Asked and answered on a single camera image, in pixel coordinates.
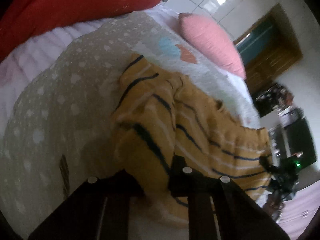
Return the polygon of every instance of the white polka dot blanket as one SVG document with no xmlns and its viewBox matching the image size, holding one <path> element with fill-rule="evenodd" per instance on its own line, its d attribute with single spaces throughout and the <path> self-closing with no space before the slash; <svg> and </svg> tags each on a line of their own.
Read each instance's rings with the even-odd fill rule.
<svg viewBox="0 0 320 240">
<path fill-rule="evenodd" d="M 20 94 L 0 142 L 0 210 L 23 238 L 89 176 L 114 172 L 110 115 L 118 79 L 131 54 L 189 75 L 222 100 L 244 126 L 258 114 L 229 77 L 196 49 L 144 12 L 105 22 L 74 40 Z"/>
</svg>

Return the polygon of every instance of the pink pillow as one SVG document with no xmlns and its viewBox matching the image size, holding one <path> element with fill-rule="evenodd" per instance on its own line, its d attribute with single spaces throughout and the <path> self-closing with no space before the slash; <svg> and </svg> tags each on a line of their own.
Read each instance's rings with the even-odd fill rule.
<svg viewBox="0 0 320 240">
<path fill-rule="evenodd" d="M 241 57 L 228 34 L 212 19 L 180 13 L 181 35 L 218 67 L 246 78 Z"/>
</svg>

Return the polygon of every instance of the red fabric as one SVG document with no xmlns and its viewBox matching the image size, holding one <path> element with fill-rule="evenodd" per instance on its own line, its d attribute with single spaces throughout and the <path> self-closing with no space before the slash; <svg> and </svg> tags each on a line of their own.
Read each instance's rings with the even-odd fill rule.
<svg viewBox="0 0 320 240">
<path fill-rule="evenodd" d="M 161 0 L 14 0 L 0 21 L 0 62 L 28 38 L 63 27 L 152 8 Z"/>
</svg>

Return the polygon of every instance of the pillow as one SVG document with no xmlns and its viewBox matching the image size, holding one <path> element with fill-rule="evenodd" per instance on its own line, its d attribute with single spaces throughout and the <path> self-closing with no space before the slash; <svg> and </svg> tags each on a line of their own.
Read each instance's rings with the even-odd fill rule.
<svg viewBox="0 0 320 240">
<path fill-rule="evenodd" d="M 180 13 L 179 22 L 184 39 L 218 67 L 245 79 L 244 65 L 238 51 L 228 34 L 212 18 Z"/>
<path fill-rule="evenodd" d="M 152 8 L 161 0 L 14 0 L 0 21 L 0 62 L 19 44 L 63 27 Z"/>
</svg>

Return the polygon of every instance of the yellow fabric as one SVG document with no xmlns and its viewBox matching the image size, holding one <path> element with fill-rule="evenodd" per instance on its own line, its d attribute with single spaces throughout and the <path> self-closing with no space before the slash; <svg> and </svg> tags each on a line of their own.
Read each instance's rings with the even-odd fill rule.
<svg viewBox="0 0 320 240">
<path fill-rule="evenodd" d="M 230 176 L 257 199 L 270 179 L 258 160 L 271 153 L 266 129 L 242 127 L 187 76 L 137 54 L 131 61 L 120 78 L 123 96 L 112 116 L 119 168 L 137 179 L 163 216 L 178 223 L 188 220 L 188 209 L 186 198 L 173 199 L 167 189 L 174 154 L 205 176 Z"/>
</svg>

